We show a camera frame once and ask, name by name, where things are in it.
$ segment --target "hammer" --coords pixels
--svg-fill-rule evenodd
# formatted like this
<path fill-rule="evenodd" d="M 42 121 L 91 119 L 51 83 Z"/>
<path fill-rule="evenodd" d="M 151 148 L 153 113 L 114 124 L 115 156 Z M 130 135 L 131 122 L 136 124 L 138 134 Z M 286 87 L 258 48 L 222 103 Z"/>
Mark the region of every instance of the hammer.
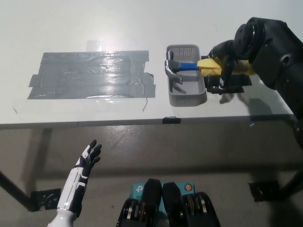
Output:
<path fill-rule="evenodd" d="M 165 73 L 169 79 L 175 81 L 178 84 L 182 84 L 183 78 L 180 75 L 177 75 L 176 72 L 180 71 L 197 71 L 197 63 L 185 63 L 174 61 L 174 53 L 172 51 L 166 52 L 166 61 L 164 63 Z"/>

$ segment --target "yellow object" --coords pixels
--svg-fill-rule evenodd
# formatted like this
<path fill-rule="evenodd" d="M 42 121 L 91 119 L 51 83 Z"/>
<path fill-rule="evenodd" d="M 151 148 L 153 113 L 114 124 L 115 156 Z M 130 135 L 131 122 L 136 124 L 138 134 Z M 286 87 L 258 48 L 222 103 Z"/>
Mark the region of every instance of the yellow object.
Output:
<path fill-rule="evenodd" d="M 222 67 L 218 59 L 206 58 L 197 63 L 200 73 L 203 77 L 221 75 Z M 238 61 L 235 64 L 232 74 L 255 75 L 255 71 L 248 61 Z"/>

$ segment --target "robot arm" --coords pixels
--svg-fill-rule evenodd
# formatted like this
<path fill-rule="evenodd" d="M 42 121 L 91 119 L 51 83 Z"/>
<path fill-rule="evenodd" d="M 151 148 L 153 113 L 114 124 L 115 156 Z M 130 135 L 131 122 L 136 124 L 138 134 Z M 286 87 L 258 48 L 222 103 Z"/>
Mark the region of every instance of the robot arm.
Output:
<path fill-rule="evenodd" d="M 209 57 L 223 62 L 224 86 L 232 63 L 249 60 L 264 84 L 278 91 L 298 120 L 303 118 L 303 43 L 285 22 L 253 17 L 233 40 L 215 46 Z"/>
<path fill-rule="evenodd" d="M 100 161 L 101 144 L 95 147 L 96 144 L 97 141 L 93 140 L 85 148 L 70 171 L 59 199 L 57 216 L 49 227 L 72 227 L 74 220 L 79 217 L 90 171 L 94 164 Z"/>

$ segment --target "floor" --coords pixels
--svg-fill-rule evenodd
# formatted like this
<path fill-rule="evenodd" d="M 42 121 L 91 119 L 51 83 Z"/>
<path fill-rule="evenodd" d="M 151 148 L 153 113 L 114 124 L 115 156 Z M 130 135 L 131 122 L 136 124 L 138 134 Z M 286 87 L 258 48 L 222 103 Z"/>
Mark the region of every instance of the floor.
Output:
<path fill-rule="evenodd" d="M 255 203 L 248 183 L 289 180 L 303 152 L 286 122 L 212 122 L 0 131 L 0 170 L 26 193 L 63 187 L 93 139 L 102 143 L 75 227 L 115 226 L 133 182 L 193 181 L 222 227 L 303 226 L 303 192 Z M 1 227 L 40 227 L 55 210 L 28 212 L 0 189 Z"/>

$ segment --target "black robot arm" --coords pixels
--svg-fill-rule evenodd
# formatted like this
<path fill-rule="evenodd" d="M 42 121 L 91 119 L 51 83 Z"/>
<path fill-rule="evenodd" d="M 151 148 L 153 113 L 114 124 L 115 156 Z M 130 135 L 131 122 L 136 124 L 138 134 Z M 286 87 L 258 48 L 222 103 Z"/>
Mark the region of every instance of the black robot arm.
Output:
<path fill-rule="evenodd" d="M 253 17 L 209 56 L 249 60 L 264 84 L 278 91 L 298 120 L 303 118 L 303 43 L 285 22 Z"/>

